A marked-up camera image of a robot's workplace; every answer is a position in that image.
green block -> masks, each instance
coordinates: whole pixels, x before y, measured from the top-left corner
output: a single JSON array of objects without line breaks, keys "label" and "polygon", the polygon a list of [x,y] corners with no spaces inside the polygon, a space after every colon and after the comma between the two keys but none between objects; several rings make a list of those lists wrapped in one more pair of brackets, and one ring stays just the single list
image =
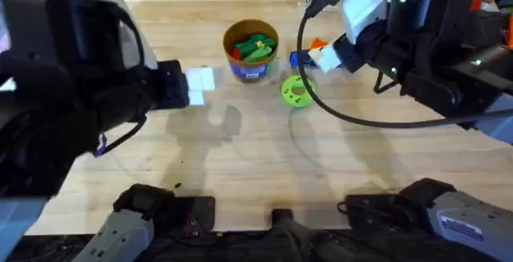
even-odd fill
[{"label": "green block", "polygon": [[245,59],[252,52],[257,50],[258,46],[256,44],[258,41],[262,41],[265,45],[272,48],[276,47],[276,42],[265,34],[252,34],[246,42],[240,42],[235,45],[235,47],[240,50],[240,58]]},{"label": "green block", "polygon": [[270,46],[264,46],[261,48],[257,48],[254,52],[252,52],[249,56],[244,59],[244,62],[259,62],[263,59],[269,57],[269,55],[273,52],[273,49]]}]

green ring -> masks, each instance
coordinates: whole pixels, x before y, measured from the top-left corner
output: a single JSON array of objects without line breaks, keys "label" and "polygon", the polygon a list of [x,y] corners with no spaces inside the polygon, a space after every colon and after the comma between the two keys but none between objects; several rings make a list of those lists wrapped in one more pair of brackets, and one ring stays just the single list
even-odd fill
[{"label": "green ring", "polygon": [[[310,79],[308,79],[312,90],[315,91],[315,87]],[[296,95],[293,93],[293,88],[302,87],[304,92],[301,95]],[[294,75],[288,77],[280,87],[280,93],[283,100],[287,103],[287,105],[292,107],[307,107],[312,103],[312,97],[305,89],[305,84],[301,79],[300,75]]]}]

black cable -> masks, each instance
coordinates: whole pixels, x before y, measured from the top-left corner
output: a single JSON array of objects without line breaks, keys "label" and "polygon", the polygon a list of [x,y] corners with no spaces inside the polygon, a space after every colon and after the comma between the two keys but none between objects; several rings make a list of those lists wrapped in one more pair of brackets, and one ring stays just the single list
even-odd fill
[{"label": "black cable", "polygon": [[171,249],[173,246],[176,245],[176,241],[173,240],[172,242],[170,242],[168,245],[162,247],[161,249],[159,249],[159,251],[155,252],[151,259],[148,259],[147,262],[153,262],[155,261],[157,258],[159,258],[160,254],[166,252],[167,250]]},{"label": "black cable", "polygon": [[58,260],[58,262],[63,262],[67,260],[67,255],[70,254],[72,251],[72,247],[68,247],[68,249],[64,252],[64,254],[61,256],[61,258]]},{"label": "black cable", "polygon": [[41,260],[43,258],[53,256],[55,253],[57,253],[57,251],[58,251],[58,249],[53,249],[53,250],[49,251],[48,253],[42,254],[40,256],[31,257],[31,258],[27,258],[24,260],[16,260],[15,262],[33,262],[33,261]]},{"label": "black cable", "polygon": [[[297,54],[299,56],[299,60],[303,60],[303,54],[302,53],[302,43],[303,43],[303,33],[305,31],[305,25],[309,18],[312,18],[314,14],[312,14],[311,10],[308,10],[303,15],[303,19],[301,20],[301,23],[299,25],[299,31],[297,32]],[[345,120],[346,122],[350,123],[356,123],[358,125],[367,126],[367,127],[380,127],[380,128],[388,128],[388,129],[413,129],[413,128],[422,128],[422,127],[438,127],[438,126],[444,126],[444,125],[451,125],[456,123],[469,123],[469,122],[475,122],[477,120],[483,120],[483,119],[499,119],[499,118],[506,118],[513,115],[513,110],[504,110],[504,111],[493,111],[489,113],[481,113],[481,114],[473,114],[473,115],[465,115],[461,117],[454,117],[454,118],[445,118],[445,119],[434,119],[434,120],[428,120],[428,121],[420,121],[420,122],[399,122],[399,123],[388,123],[388,122],[377,122],[377,121],[369,121],[366,119],[359,119],[355,118],[349,115],[342,114],[338,111],[335,111],[333,108],[326,105],[324,102],[322,102],[317,94],[313,91],[312,87],[308,82],[305,68],[303,67],[302,63],[299,63],[299,74],[301,75],[304,87],[306,91],[310,94],[313,101],[319,107],[321,107],[323,110],[327,111],[331,115],[334,115],[335,117]]]},{"label": "black cable", "polygon": [[343,210],[343,209],[341,208],[342,206],[344,206],[344,207],[345,207],[345,201],[339,202],[339,203],[337,204],[337,210],[338,210],[340,213],[342,213],[342,214],[344,214],[344,215],[347,215],[347,211],[346,211],[346,210]]},{"label": "black cable", "polygon": [[399,84],[398,81],[392,81],[382,87],[383,75],[384,74],[381,71],[378,72],[378,77],[376,78],[376,83],[374,84],[374,93],[376,94],[384,93]]},{"label": "black cable", "polygon": [[335,232],[335,231],[330,231],[330,232],[331,232],[331,233],[333,233],[335,236],[342,236],[342,237],[346,238],[347,240],[352,241],[352,242],[353,242],[353,243],[355,243],[355,244],[361,245],[361,246],[362,246],[362,247],[364,247],[364,248],[368,248],[368,249],[370,249],[370,250],[372,250],[372,251],[374,251],[374,252],[376,252],[376,253],[378,253],[378,254],[380,254],[380,255],[383,255],[383,256],[384,256],[384,257],[386,257],[388,260],[391,260],[391,261],[394,261],[394,262],[401,262],[398,258],[396,258],[396,257],[394,257],[394,256],[392,256],[392,255],[390,255],[390,254],[389,254],[389,253],[387,253],[387,252],[382,251],[382,250],[381,250],[381,249],[379,249],[379,248],[375,248],[374,246],[370,246],[370,245],[369,245],[368,243],[366,243],[365,241],[361,241],[361,240],[358,240],[358,239],[356,239],[356,238],[353,238],[353,237],[351,237],[351,236],[349,236],[349,235],[347,235],[347,234],[345,234],[345,233],[343,233],[343,232]]},{"label": "black cable", "polygon": [[106,146],[105,150],[101,153],[101,155],[107,154],[108,152],[114,150],[116,147],[130,139],[144,126],[146,120],[146,116],[142,116],[141,118],[139,118],[139,121],[137,122],[137,125],[135,125],[135,127],[133,127],[128,133],[119,137],[116,141],[112,142],[110,145]]}]

wooden table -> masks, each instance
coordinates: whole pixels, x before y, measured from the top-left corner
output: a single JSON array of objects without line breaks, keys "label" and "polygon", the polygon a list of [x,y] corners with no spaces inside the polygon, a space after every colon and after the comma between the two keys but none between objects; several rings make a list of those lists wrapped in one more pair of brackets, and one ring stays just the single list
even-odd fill
[{"label": "wooden table", "polygon": [[[396,191],[423,177],[454,184],[513,209],[513,148],[476,131],[450,126],[380,130],[342,122],[312,105],[294,111],[278,94],[295,50],[304,8],[298,0],[127,0],[159,59],[216,68],[205,107],[151,113],[137,136],[100,159],[78,158],[59,195],[30,234],[96,232],[112,202],[133,183],[216,197],[216,229],[262,229],[272,208],[291,207],[312,227],[340,227],[335,206],[348,193]],[[265,82],[232,76],[221,39],[244,18],[261,18],[280,35],[276,70]],[[342,33],[339,13],[309,22],[305,46]],[[398,89],[372,92],[376,70],[314,73],[318,93],[345,113],[383,121],[438,116]],[[124,133],[123,125],[108,133]]]}]

white label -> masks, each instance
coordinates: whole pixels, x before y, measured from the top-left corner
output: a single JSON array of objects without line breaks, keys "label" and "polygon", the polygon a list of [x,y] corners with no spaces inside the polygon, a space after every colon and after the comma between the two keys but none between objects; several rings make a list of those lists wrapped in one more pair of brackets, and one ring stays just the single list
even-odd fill
[{"label": "white label", "polygon": [[255,74],[246,74],[246,78],[248,78],[248,79],[251,79],[251,78],[258,78],[258,73],[255,73]]},{"label": "white label", "polygon": [[483,241],[483,231],[480,228],[470,225],[469,223],[462,222],[445,216],[440,216],[444,228],[465,234],[479,241]]}]

